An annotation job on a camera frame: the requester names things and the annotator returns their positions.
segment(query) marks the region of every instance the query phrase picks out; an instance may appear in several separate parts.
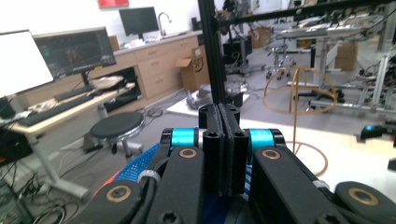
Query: drawer handle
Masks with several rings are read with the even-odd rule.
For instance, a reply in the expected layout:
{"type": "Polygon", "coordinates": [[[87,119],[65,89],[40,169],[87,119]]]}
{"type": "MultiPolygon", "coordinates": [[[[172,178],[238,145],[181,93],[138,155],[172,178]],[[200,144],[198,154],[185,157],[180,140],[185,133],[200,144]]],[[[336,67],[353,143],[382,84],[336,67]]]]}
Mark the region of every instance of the drawer handle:
{"type": "Polygon", "coordinates": [[[157,53],[157,50],[155,49],[155,50],[152,50],[152,51],[150,51],[148,54],[149,55],[151,55],[151,54],[155,54],[155,53],[157,53]]]}
{"type": "Polygon", "coordinates": [[[160,63],[160,61],[155,61],[155,62],[152,62],[151,65],[156,65],[156,64],[159,64],[159,63],[160,63]]]}
{"type": "Polygon", "coordinates": [[[163,77],[157,78],[157,80],[155,80],[155,83],[160,83],[163,81],[163,77]]]}

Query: keyboard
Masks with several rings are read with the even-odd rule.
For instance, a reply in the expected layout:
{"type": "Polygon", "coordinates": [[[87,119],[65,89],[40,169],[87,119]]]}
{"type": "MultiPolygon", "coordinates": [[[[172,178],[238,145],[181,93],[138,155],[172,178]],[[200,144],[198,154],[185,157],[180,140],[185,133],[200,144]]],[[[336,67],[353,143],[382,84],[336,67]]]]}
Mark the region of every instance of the keyboard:
{"type": "Polygon", "coordinates": [[[83,87],[80,87],[80,88],[77,88],[77,89],[74,89],[74,90],[71,90],[71,91],[67,91],[67,92],[58,94],[58,95],[54,96],[53,98],[57,102],[61,102],[62,100],[69,99],[71,97],[80,95],[80,94],[82,94],[84,92],[89,92],[89,91],[93,91],[93,90],[94,90],[94,87],[91,86],[91,85],[88,85],[88,86],[83,86],[83,87]]]}
{"type": "Polygon", "coordinates": [[[20,120],[18,120],[18,123],[20,125],[30,127],[30,126],[35,125],[43,120],[46,120],[46,119],[52,118],[55,115],[61,114],[64,111],[71,109],[77,105],[84,104],[85,102],[88,102],[91,99],[93,99],[93,96],[88,96],[88,95],[80,96],[76,99],[62,103],[60,105],[56,105],[56,106],[54,106],[50,109],[47,109],[45,111],[33,114],[25,119],[20,119],[20,120]]]}

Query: blue mesh fabric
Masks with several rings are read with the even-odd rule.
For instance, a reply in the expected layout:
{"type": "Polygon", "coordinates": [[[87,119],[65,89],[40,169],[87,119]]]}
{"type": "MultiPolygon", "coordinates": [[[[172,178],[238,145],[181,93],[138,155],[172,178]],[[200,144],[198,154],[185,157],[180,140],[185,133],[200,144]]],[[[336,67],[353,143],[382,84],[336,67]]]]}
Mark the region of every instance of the blue mesh fabric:
{"type": "Polygon", "coordinates": [[[117,174],[114,180],[133,180],[137,182],[140,173],[146,170],[159,146],[159,143],[154,145],[152,148],[136,157],[133,161],[129,162],[128,165],[117,174]]]}

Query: monitor screen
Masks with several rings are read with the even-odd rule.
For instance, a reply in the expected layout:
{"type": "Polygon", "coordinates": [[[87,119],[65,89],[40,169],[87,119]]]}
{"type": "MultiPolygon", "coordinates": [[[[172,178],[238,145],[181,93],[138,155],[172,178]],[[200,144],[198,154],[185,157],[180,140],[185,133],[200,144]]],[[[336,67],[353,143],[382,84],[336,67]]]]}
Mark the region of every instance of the monitor screen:
{"type": "Polygon", "coordinates": [[[53,80],[29,31],[0,34],[0,98],[53,80]]]}
{"type": "Polygon", "coordinates": [[[143,38],[143,33],[159,30],[154,7],[127,8],[119,12],[126,35],[143,38]]]}
{"type": "Polygon", "coordinates": [[[34,35],[54,78],[116,64],[106,27],[34,35]]]}

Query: black round stool seat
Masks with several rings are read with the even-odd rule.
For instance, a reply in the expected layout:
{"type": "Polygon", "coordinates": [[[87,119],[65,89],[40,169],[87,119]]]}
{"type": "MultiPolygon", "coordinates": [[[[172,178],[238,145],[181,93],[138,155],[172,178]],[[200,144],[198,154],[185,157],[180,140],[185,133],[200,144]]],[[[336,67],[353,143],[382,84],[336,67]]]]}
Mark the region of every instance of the black round stool seat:
{"type": "Polygon", "coordinates": [[[120,113],[102,119],[90,130],[90,134],[96,138],[118,138],[139,127],[143,122],[143,115],[137,112],[120,113]]]}

